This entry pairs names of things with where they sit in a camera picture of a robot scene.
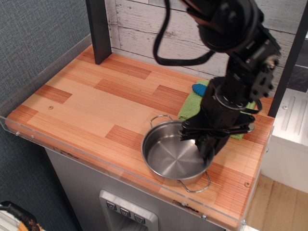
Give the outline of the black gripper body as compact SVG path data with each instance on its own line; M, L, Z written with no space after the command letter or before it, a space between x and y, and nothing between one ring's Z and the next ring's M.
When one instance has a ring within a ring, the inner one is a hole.
M247 133L255 113L246 109L252 102L251 83L235 77L209 81L196 115L182 123L181 139L194 140L200 155L217 155L231 135Z

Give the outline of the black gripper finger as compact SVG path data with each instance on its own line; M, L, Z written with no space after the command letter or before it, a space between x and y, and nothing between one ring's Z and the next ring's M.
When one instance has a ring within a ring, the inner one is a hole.
M189 131L179 130L178 135L181 141L186 141L186 140L197 139L199 136L199 133L198 131L194 131L194 130L189 130Z
M211 137L201 136L195 140L195 145L203 159L212 159L215 154L215 141Z

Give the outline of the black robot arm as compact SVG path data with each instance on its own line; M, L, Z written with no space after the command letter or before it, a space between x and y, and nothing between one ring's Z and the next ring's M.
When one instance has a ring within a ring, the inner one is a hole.
M280 46L263 26L252 0L186 0L202 42L229 56L226 75L210 80L197 115L183 122L181 138L195 140L200 156L216 155L231 135L246 133L254 122L247 105L268 97Z

